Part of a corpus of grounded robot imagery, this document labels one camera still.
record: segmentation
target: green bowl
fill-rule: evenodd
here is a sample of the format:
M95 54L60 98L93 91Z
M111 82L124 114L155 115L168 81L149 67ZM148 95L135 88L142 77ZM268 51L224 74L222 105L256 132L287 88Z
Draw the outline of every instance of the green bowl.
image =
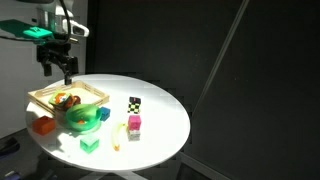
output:
M100 123L101 110L93 104L78 104L67 110L66 120L72 129L87 131Z

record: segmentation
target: black background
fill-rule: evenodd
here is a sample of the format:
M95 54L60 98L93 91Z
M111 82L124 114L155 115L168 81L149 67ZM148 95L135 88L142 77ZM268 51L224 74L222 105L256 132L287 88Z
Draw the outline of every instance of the black background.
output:
M240 0L89 1L88 74L152 82L192 114ZM232 179L320 179L320 2L251 1L184 152Z

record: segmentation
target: wooden tray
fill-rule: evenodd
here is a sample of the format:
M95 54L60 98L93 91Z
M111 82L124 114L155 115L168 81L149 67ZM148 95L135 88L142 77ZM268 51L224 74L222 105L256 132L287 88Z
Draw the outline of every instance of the wooden tray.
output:
M75 81L68 86L60 85L52 88L31 91L28 92L28 97L30 102L54 115L54 108L49 104L49 99L57 90L71 93L74 96L79 96L81 98L81 104L94 104L100 106L109 102L109 95L82 81Z

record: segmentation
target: pink cube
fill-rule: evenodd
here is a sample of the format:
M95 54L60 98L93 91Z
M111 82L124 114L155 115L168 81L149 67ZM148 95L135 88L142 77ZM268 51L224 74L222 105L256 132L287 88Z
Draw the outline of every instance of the pink cube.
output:
M141 119L140 115L130 115L128 120L128 128L132 130L140 130Z

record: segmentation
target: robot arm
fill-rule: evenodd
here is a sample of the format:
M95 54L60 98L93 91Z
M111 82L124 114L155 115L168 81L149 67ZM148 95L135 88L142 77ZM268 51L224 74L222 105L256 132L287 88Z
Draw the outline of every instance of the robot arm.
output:
M78 74L78 58L69 56L71 35L87 37L89 30L73 20L72 6L74 0L18 0L37 3L38 27L52 32L53 39L46 39L37 44L37 61L44 69L44 76L51 76L51 65L57 65L64 73L65 85L72 83L71 77Z

